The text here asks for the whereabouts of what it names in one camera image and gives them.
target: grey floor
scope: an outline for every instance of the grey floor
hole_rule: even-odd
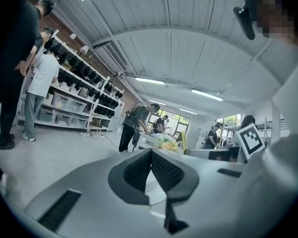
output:
[[[36,128],[36,141],[22,137],[22,126],[12,128],[16,146],[0,150],[0,167],[9,175],[7,200],[24,208],[39,192],[75,168],[117,154],[106,137],[84,137],[77,130]],[[103,133],[115,146],[120,133]]]

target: red brick wall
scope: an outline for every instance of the red brick wall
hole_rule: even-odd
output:
[[[32,3],[36,3],[37,0],[29,0]],[[85,46],[85,44],[76,37],[74,40],[69,39],[69,36],[73,33],[66,25],[64,25],[54,14],[51,12],[48,16],[42,18],[40,20],[40,30],[44,27],[51,26],[55,30],[59,30],[57,33],[57,37],[62,41],[67,42],[68,46],[72,49],[79,50],[81,47]],[[89,63],[92,57],[94,60],[91,64],[93,68],[95,68],[100,74],[104,77],[109,76],[110,81],[115,84],[120,90],[124,90],[124,96],[121,98],[121,101],[125,103],[122,114],[131,108],[134,104],[138,103],[138,99],[117,79],[113,78],[113,74],[102,64],[101,61],[90,51],[86,55],[81,55],[81,57]]]

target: plastic box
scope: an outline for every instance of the plastic box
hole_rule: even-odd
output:
[[[82,113],[86,107],[86,103],[71,99],[69,101],[68,110]]]
[[[38,113],[37,119],[41,120],[41,121],[51,122],[51,121],[54,120],[54,117],[55,117],[55,111],[54,110],[41,108],[41,110]]]
[[[87,123],[88,123],[87,118],[77,117],[77,116],[74,116],[73,122],[72,122],[72,124],[75,124],[77,126],[82,126],[82,127],[86,127]]]
[[[53,94],[48,93],[43,103],[46,105],[50,105],[52,103],[52,100],[53,100]]]
[[[74,116],[70,116],[68,114],[65,113],[57,113],[56,114],[56,123],[58,124],[64,124],[64,125],[70,125],[72,123]]]
[[[54,91],[52,104],[55,108],[66,109],[69,106],[71,100],[71,98]]]

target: arched ceiling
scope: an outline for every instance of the arched ceiling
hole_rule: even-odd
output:
[[[298,61],[298,48],[261,34],[245,38],[232,12],[243,0],[57,0],[56,15],[90,46],[113,41],[128,73],[166,82],[127,81],[144,99],[204,117],[242,112],[271,99]],[[119,68],[101,49],[112,70]],[[218,102],[191,93],[196,88]]]

